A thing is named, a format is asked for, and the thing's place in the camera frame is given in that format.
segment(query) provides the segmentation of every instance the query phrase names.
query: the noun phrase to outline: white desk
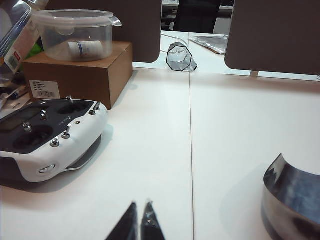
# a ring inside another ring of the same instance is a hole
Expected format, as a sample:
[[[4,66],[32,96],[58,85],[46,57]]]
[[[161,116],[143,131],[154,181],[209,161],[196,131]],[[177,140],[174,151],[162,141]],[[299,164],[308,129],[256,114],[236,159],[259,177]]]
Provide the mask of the white desk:
[[[161,31],[162,34],[177,37],[183,39],[188,43],[188,49],[190,50],[193,59],[198,64],[198,68],[194,72],[195,74],[211,73],[211,74],[227,74],[227,75],[240,75],[249,76],[248,70],[237,70],[229,68],[225,63],[225,56],[216,54],[209,49],[196,44],[189,40],[191,36],[221,36],[218,34],[207,33],[188,33],[177,31]],[[170,44],[178,42],[178,39],[169,38],[167,36],[161,36],[161,50],[167,51]],[[133,66],[137,68],[150,68],[150,69],[166,69],[170,68],[166,64],[167,54],[160,52],[159,58],[153,63],[134,62]],[[266,78],[280,78],[280,79],[297,79],[297,80],[310,80],[319,81],[315,75],[303,75],[281,72],[259,72],[259,77]]]
[[[269,240],[261,217],[267,168],[282,153],[320,174],[320,83],[190,79],[195,239]]]
[[[162,0],[162,6],[163,7],[178,7],[179,1],[178,0]],[[220,10],[233,10],[233,6],[220,6]]]
[[[93,159],[31,192],[1,187],[1,239],[103,240],[148,199],[166,239],[193,239],[189,73],[134,72]]]
[[[200,69],[135,71],[87,166],[29,192],[1,187],[2,239],[102,240],[151,199],[167,240],[269,240],[268,166],[283,153],[320,170],[320,83]]]

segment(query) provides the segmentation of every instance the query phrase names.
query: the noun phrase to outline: plastic food container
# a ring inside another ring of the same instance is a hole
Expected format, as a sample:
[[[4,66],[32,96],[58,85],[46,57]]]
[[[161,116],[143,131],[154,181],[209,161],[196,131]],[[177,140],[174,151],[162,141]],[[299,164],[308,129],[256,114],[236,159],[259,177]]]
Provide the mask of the plastic food container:
[[[108,57],[112,53],[112,26],[122,26],[112,12],[97,10],[45,10],[35,12],[32,19],[46,55],[69,62]]]

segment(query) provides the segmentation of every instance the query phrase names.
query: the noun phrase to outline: cardboard box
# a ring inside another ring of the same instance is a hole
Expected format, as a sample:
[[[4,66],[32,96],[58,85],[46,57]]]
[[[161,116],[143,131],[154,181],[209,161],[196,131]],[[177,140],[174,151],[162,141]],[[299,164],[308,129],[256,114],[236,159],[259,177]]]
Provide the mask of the cardboard box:
[[[23,71],[31,100],[71,95],[101,102],[110,110],[133,73],[132,44],[114,41],[112,47],[112,54],[98,61],[58,61],[44,52],[25,60]]]

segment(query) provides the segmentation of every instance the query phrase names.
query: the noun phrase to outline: black chair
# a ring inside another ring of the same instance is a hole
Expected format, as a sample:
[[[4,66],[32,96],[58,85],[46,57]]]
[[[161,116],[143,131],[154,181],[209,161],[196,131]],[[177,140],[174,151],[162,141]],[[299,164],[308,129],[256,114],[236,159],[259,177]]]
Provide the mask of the black chair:
[[[180,0],[173,31],[212,34],[221,0]]]

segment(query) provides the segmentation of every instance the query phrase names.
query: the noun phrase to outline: toggle switch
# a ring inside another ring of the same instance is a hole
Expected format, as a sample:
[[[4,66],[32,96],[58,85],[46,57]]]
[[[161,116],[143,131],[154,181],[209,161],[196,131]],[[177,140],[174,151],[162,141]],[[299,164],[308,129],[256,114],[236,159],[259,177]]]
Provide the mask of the toggle switch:
[[[29,123],[28,121],[25,121],[25,122],[22,124],[22,127],[23,127],[23,129],[24,129],[26,132],[28,132],[28,133],[30,133],[30,132],[32,131],[31,125],[30,125],[30,123]]]
[[[60,142],[59,142],[59,137],[55,137],[51,142],[50,142],[50,146],[53,147],[53,148],[56,148],[60,145]]]
[[[47,112],[45,110],[42,110],[40,112],[41,120],[47,120]]]
[[[63,139],[68,139],[70,138],[70,134],[69,134],[69,131],[70,131],[70,128],[71,128],[71,124],[69,123],[67,126],[66,126],[66,130],[62,133],[61,137]]]
[[[93,108],[93,110],[97,110],[97,111],[99,111],[100,110],[100,104],[101,104],[101,102],[97,102],[96,104],[95,104],[95,106],[94,106],[94,108]]]
[[[99,111],[99,110],[100,110],[100,108],[99,108],[100,104],[101,104],[101,102],[97,102],[97,103],[94,105],[93,110],[90,110],[89,114],[90,114],[90,115],[96,115],[96,111]]]
[[[72,99],[72,96],[67,96],[66,99],[68,99],[69,103],[73,104],[74,100]]]

